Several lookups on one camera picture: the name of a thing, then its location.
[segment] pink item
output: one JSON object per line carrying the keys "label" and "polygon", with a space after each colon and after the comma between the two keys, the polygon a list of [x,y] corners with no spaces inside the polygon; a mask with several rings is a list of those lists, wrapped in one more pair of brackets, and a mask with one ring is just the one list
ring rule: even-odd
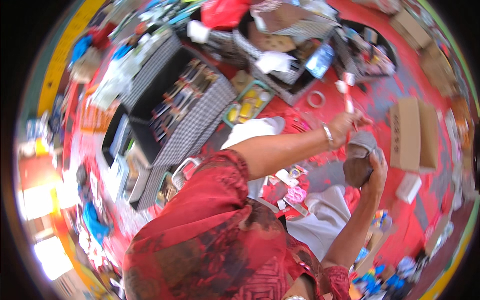
{"label": "pink item", "polygon": [[302,203],[307,196],[307,192],[299,186],[287,190],[287,199],[293,203]]}

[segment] red plastic bag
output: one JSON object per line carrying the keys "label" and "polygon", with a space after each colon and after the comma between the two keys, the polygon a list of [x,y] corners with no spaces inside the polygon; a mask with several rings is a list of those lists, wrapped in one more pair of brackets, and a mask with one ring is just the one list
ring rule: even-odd
{"label": "red plastic bag", "polygon": [[216,30],[231,30],[238,26],[251,0],[208,0],[202,5],[202,23]]}

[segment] wrist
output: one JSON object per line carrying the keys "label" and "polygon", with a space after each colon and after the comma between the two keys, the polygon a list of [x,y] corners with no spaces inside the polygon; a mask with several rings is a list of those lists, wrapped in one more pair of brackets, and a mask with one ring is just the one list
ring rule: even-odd
{"label": "wrist", "polygon": [[334,138],[333,138],[333,133],[332,133],[332,131],[330,130],[330,127],[329,127],[327,124],[325,124],[325,123],[322,122],[322,128],[321,128],[321,130],[323,130],[323,134],[324,134],[325,140],[326,140],[326,142],[327,142],[327,144],[328,144],[328,150],[330,151],[330,150],[335,149],[335,140],[334,140]]}
{"label": "wrist", "polygon": [[360,201],[361,202],[368,202],[371,204],[376,204],[377,206],[380,204],[380,199],[382,198],[382,192],[377,191],[377,192],[363,192],[361,193],[360,196]]}

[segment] silver bracelet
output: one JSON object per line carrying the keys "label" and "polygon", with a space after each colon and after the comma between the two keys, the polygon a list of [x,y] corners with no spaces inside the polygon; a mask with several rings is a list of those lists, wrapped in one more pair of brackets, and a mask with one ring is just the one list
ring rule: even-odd
{"label": "silver bracelet", "polygon": [[322,122],[322,126],[324,127],[324,130],[325,130],[325,133],[327,135],[327,140],[328,140],[328,150],[332,150],[333,149],[333,138],[332,138],[332,134],[330,132],[330,129],[328,129],[328,126],[327,124],[323,123]]}
{"label": "silver bracelet", "polygon": [[302,296],[295,295],[295,296],[290,296],[290,297],[286,298],[285,300],[305,300],[305,298],[302,297]]}

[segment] white box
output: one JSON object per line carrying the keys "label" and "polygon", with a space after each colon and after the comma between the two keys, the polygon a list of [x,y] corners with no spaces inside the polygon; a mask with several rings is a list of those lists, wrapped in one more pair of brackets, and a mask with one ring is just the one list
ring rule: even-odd
{"label": "white box", "polygon": [[418,174],[405,173],[395,195],[408,204],[412,204],[421,187],[421,178]]}

